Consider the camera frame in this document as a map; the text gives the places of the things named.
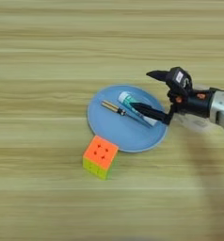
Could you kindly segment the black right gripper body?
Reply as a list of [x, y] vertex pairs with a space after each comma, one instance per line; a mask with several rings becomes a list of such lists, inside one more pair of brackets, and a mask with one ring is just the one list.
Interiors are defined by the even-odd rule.
[[202, 118], [210, 116], [210, 108], [214, 92], [210, 89], [193, 89], [187, 95], [179, 94], [170, 90], [169, 100], [175, 106], [175, 112], [179, 114], [191, 114]]

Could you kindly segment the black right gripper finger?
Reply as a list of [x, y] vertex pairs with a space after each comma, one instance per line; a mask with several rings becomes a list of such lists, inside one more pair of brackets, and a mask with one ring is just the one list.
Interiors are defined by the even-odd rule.
[[168, 71], [151, 71], [147, 72], [147, 75], [155, 80], [165, 82], [167, 79]]
[[170, 110], [168, 113], [154, 109], [150, 105], [143, 103], [131, 103], [131, 106], [143, 116], [155, 119], [157, 121], [161, 121], [166, 125], [170, 124], [173, 115], [176, 111], [174, 104], [170, 106]]

